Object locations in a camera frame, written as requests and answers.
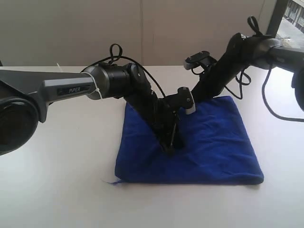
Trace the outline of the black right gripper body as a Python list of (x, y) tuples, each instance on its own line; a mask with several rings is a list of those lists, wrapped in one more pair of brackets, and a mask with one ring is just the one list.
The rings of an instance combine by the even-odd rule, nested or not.
[(192, 89), (194, 101), (202, 102), (218, 96), (239, 72), (240, 63), (220, 59)]

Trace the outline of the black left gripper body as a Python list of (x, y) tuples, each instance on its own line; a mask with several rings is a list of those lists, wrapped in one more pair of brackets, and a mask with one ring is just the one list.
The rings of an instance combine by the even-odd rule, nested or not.
[(173, 133), (173, 127), (178, 122), (177, 115), (154, 92), (149, 95), (132, 94), (125, 100), (148, 124), (157, 139), (162, 133)]

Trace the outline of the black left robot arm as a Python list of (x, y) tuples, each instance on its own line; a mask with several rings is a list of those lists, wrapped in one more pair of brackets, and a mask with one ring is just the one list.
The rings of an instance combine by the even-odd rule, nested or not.
[(148, 124), (165, 152), (183, 147), (177, 115), (158, 98), (145, 72), (136, 64), (98, 65), (80, 73), (0, 72), (0, 153), (23, 146), (38, 123), (46, 121), (48, 107), (78, 96), (92, 100), (123, 98)]

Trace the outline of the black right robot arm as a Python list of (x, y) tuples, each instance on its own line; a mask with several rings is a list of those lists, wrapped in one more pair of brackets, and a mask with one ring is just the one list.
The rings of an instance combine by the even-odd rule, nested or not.
[(249, 66), (260, 69), (279, 67), (294, 74), (291, 87), (298, 105), (304, 106), (304, 51), (283, 47), (280, 40), (271, 36), (246, 37), (235, 34), (229, 41), (226, 52), (216, 60), (207, 51), (201, 51), (185, 60), (186, 69), (201, 66), (203, 72), (192, 89), (195, 102), (218, 96), (224, 87)]

